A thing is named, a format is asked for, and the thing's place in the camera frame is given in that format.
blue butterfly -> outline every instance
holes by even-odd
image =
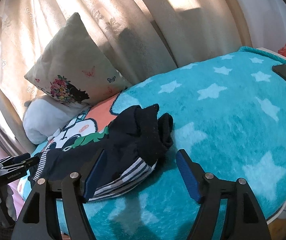
[[[113,78],[107,78],[107,81],[110,82],[110,83],[114,82],[115,81],[115,76]]]

white wall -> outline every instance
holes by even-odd
[[[238,0],[254,48],[275,52],[286,43],[286,5],[283,0]]]

white plush object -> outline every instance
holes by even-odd
[[[27,138],[34,144],[52,140],[70,120],[89,108],[86,103],[62,104],[48,95],[27,101],[24,106],[27,109],[23,127]]]

bed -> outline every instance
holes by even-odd
[[[174,145],[135,189],[84,205],[97,239],[186,239],[199,206],[175,164],[181,148],[220,179],[246,178],[269,218],[286,200],[286,82],[271,70],[281,64],[286,58],[277,53],[241,47],[153,76],[81,113],[33,155],[101,131],[129,106],[158,103],[159,116],[173,116]],[[27,198],[27,176],[18,191]],[[222,200],[214,240],[220,238],[225,205]],[[61,230],[68,234],[60,200],[57,206]]]

pink cheek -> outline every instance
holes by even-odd
[[[83,127],[79,130],[79,132],[84,132],[84,130],[86,130],[88,127],[89,127],[88,124],[85,125],[85,126],[83,126]]]

